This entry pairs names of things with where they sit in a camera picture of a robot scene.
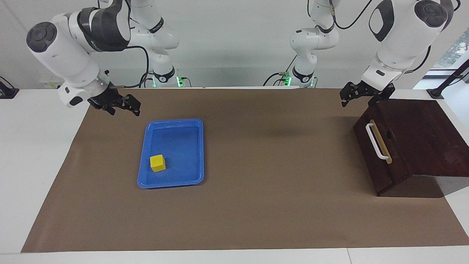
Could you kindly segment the white drawer handle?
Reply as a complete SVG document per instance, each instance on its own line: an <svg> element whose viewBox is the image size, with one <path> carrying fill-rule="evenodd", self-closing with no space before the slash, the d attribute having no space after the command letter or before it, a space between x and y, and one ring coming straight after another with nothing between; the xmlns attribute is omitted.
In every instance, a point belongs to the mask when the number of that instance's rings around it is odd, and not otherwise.
<svg viewBox="0 0 469 264"><path fill-rule="evenodd" d="M389 156L382 154L382 152L381 152L381 150L380 150L380 147L378 146L377 141L376 141L376 139L375 139L375 137L374 137L374 134L373 134L373 132L372 132L372 127L373 127L373 126L374 126L373 123L370 123L370 122L369 122L369 123L365 126L365 130L366 130L367 133L368 133L368 137L369 137L370 142L371 142L371 144L372 144L372 146L373 146L373 148L374 148L374 150L375 150L375 153L376 153L377 157L379 157L381 160L387 161L387 160L389 159Z"/></svg>

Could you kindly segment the yellow cube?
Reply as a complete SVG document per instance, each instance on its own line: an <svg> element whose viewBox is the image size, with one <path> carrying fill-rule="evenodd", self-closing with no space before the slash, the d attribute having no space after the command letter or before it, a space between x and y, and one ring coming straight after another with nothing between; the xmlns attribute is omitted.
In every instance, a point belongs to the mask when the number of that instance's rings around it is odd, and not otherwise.
<svg viewBox="0 0 469 264"><path fill-rule="evenodd" d="M162 154L157 154L149 158L150 167L153 172L166 170L166 161Z"/></svg>

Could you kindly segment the dark wooden drawer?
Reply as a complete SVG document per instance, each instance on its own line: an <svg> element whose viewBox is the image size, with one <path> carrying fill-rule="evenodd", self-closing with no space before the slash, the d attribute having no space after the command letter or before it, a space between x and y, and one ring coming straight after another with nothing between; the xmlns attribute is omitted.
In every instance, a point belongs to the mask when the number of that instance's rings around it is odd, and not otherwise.
<svg viewBox="0 0 469 264"><path fill-rule="evenodd" d="M375 153L365 130L365 126L369 122L374 125L372 132L382 154L389 156L387 161L381 160ZM409 171L397 148L392 130L378 105L369 107L357 120L353 129L376 195L378 197L393 197L391 190L409 175Z"/></svg>

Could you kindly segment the dark wooden drawer cabinet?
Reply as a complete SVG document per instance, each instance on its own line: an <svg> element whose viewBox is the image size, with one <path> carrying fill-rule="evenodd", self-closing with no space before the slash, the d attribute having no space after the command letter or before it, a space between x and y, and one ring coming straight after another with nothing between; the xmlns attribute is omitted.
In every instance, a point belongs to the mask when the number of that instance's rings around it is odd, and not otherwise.
<svg viewBox="0 0 469 264"><path fill-rule="evenodd" d="M441 198L469 187L469 145L435 100L377 105L409 171L392 197Z"/></svg>

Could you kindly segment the blue plastic tray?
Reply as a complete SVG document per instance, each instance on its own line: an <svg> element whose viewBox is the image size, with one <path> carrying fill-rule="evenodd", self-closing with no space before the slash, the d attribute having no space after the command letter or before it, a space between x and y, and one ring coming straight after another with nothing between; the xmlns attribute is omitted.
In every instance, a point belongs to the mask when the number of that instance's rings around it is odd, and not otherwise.
<svg viewBox="0 0 469 264"><path fill-rule="evenodd" d="M149 158L162 154L166 170L153 172ZM204 124L201 119L153 121L145 128L137 184L143 189L183 187L204 180Z"/></svg>

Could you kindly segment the window pane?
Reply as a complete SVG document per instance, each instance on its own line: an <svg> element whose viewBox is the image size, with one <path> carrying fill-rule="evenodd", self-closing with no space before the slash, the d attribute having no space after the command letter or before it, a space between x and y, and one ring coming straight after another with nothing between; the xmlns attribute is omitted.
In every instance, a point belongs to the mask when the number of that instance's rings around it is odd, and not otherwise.
<svg viewBox="0 0 469 264"><path fill-rule="evenodd" d="M459 59L469 51L469 27L462 35L449 47L449 49L440 57L432 69L456 69Z"/></svg>

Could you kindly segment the brown table mat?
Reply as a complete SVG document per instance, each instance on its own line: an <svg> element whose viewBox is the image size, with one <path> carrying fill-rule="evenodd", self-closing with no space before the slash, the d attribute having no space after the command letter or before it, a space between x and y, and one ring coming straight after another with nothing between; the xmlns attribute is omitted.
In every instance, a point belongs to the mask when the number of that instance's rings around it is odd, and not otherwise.
<svg viewBox="0 0 469 264"><path fill-rule="evenodd" d="M22 252L469 245L444 198L374 194L336 89L137 89L141 115L89 107ZM137 185L151 121L199 118L205 177Z"/></svg>

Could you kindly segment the white yellow wall box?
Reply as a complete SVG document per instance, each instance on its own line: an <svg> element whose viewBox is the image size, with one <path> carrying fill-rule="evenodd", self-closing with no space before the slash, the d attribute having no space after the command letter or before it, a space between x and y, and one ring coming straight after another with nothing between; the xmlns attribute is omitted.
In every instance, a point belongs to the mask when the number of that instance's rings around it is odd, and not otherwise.
<svg viewBox="0 0 469 264"><path fill-rule="evenodd" d="M39 82L43 89L59 89L63 85L64 79L50 75L42 76Z"/></svg>

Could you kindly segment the black table clamp mount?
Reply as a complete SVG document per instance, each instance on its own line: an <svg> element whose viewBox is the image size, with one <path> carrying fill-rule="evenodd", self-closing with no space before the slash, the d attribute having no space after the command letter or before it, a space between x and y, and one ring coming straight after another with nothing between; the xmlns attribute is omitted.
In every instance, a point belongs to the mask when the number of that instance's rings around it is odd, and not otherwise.
<svg viewBox="0 0 469 264"><path fill-rule="evenodd" d="M13 99L20 89L14 87L7 79L0 76L0 99Z"/></svg>

